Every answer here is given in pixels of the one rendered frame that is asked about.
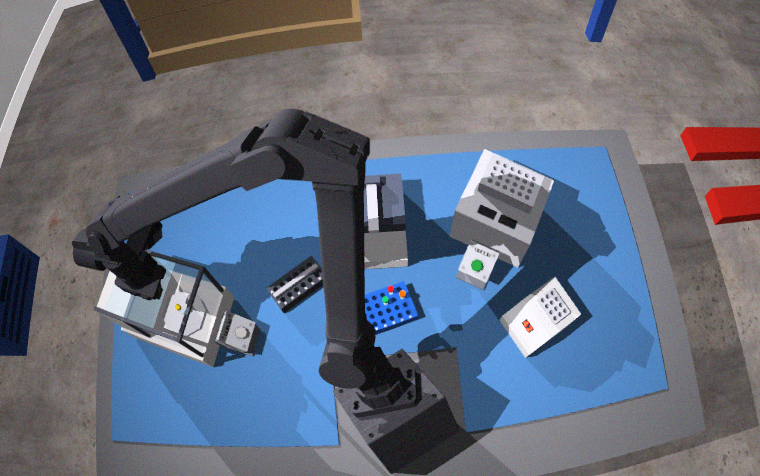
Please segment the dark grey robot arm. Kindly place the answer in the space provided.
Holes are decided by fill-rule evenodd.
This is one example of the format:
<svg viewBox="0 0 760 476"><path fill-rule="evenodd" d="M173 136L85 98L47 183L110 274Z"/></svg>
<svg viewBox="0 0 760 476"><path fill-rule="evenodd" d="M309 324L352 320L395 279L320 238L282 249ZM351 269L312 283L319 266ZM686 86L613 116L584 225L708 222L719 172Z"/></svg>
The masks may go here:
<svg viewBox="0 0 760 476"><path fill-rule="evenodd" d="M152 279L157 262L145 250L162 238L160 221L241 186L249 191L277 179L312 182L326 308L319 375L333 386L352 389L355 417L416 407L415 368L391 368L381 347L374 346L376 330L365 313L364 183L369 154L367 136L309 112L282 110L259 127L107 202L72 241L74 262L128 279L137 269L138 255L139 270Z"/></svg>

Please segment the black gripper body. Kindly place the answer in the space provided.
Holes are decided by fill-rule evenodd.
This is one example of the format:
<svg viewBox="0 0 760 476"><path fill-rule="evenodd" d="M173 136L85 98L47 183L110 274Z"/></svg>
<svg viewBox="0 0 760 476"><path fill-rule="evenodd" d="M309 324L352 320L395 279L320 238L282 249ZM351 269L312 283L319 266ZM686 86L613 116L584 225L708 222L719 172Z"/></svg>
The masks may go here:
<svg viewBox="0 0 760 476"><path fill-rule="evenodd" d="M121 280L116 276L114 284L127 293L139 296L147 300L150 298L153 298L155 300L159 293L159 284L161 282L161 279L163 279L165 276L166 269L162 265L157 264L152 279L149 279L142 271L139 270L140 259L138 255L137 257L138 266L134 274L128 279L120 278Z"/></svg>

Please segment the blue tube rack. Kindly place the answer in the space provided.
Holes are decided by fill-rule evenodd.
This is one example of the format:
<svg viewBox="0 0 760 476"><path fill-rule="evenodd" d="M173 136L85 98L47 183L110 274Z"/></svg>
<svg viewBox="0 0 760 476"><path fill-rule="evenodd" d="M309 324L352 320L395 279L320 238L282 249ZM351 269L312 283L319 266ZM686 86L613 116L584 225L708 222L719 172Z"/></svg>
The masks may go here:
<svg viewBox="0 0 760 476"><path fill-rule="evenodd" d="M418 314L405 282L402 281L391 286L394 287L392 295L388 292L389 286L365 294L365 313L367 314L367 320L373 324L376 334L418 319ZM406 295L404 299L400 299L400 291L405 291ZM383 304L382 297L385 296L389 298L388 305Z"/></svg>

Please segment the blue bench mat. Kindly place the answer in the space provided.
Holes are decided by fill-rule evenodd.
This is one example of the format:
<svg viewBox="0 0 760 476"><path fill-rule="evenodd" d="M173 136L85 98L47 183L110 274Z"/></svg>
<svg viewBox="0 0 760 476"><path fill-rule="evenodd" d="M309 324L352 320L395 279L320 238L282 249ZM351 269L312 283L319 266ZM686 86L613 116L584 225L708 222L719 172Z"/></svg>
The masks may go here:
<svg viewBox="0 0 760 476"><path fill-rule="evenodd" d="M648 287L606 147L491 151L554 181L519 267L497 258L484 289L456 276L450 237L483 151L366 160L402 174L408 266L365 269L365 294L405 282L418 319L376 334L385 355L457 348L466 432L668 389ZM114 323L112 441L230 447L339 445L334 386L318 369L324 287L283 313L266 287L311 255L321 265L312 182L242 187L160 221L150 251L204 266L261 328L253 356L214 366ZM553 277L581 315L525 357L500 318Z"/></svg>

